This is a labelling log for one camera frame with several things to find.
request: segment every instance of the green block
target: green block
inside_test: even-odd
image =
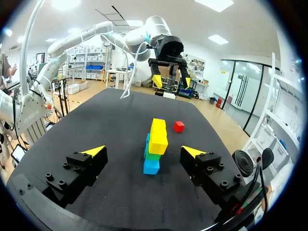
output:
[[[160,157],[161,157],[161,155],[149,153],[149,146],[148,145],[146,146],[146,155],[145,155],[146,160],[159,160]]]

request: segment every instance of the bolt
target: bolt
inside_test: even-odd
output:
[[[64,180],[59,180],[58,185],[60,186],[61,189],[66,187],[66,182]]]
[[[45,176],[46,176],[48,181],[53,181],[53,176],[52,176],[52,174],[50,172],[46,173]]]
[[[208,173],[212,173],[214,169],[213,169],[213,167],[209,166],[209,167],[206,168],[206,170],[207,170]]]
[[[220,183],[220,188],[221,189],[226,189],[227,188],[227,186],[228,186],[228,182],[227,181],[222,181],[221,183]]]
[[[76,166],[76,167],[74,167],[74,172],[80,172],[80,167],[79,166]]]
[[[63,164],[63,167],[64,167],[65,169],[69,169],[69,168],[70,168],[70,166],[69,166],[68,163],[64,163],[64,164]]]
[[[235,182],[239,182],[239,181],[241,180],[241,175],[240,175],[240,174],[235,174],[233,180],[234,180]]]
[[[219,168],[220,170],[222,170],[222,169],[224,168],[224,164],[223,164],[223,163],[220,163],[219,166],[218,166],[218,168]]]

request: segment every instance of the wooden floor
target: wooden floor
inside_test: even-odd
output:
[[[108,86],[114,85],[113,82],[108,83]],[[69,95],[69,108],[70,111],[77,108],[81,103],[87,101],[100,91],[104,90],[106,83],[101,84],[100,81],[88,80],[88,88],[80,91],[75,95]],[[152,88],[143,88],[143,87],[132,87],[132,91],[142,92],[146,94],[154,95],[155,91]],[[58,96],[55,96],[55,106],[60,109],[60,103]],[[219,108],[216,108],[215,105],[209,103],[209,101],[202,101],[197,99],[187,99],[178,96],[176,100],[192,102],[198,110],[203,114],[203,116],[208,120],[214,130],[217,132],[225,146],[227,147],[230,154],[235,150],[242,149],[245,143],[248,141],[248,136],[246,133],[235,123],[232,118],[230,118],[224,111]],[[57,122],[57,117],[53,113],[49,119],[53,122]],[[8,180],[9,176],[13,171],[12,158],[10,157],[5,163],[2,163],[6,167],[6,176],[5,182]]]

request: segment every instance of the red cube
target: red cube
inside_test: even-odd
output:
[[[184,130],[184,128],[185,128],[185,125],[183,124],[182,121],[175,121],[173,129],[176,132],[182,132]]]

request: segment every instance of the black table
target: black table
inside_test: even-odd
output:
[[[24,173],[29,180],[45,181],[52,165],[62,165],[68,153],[106,145],[108,164],[67,210],[117,227],[187,231],[212,225],[220,208],[194,187],[179,160],[186,145],[215,151],[238,170],[217,133],[191,103],[137,92],[119,100],[122,93],[106,89],[70,112],[34,144],[11,177]],[[150,176],[142,173],[142,158],[155,117],[165,118],[169,145],[158,174]],[[177,120],[185,124],[182,133],[173,131]]]

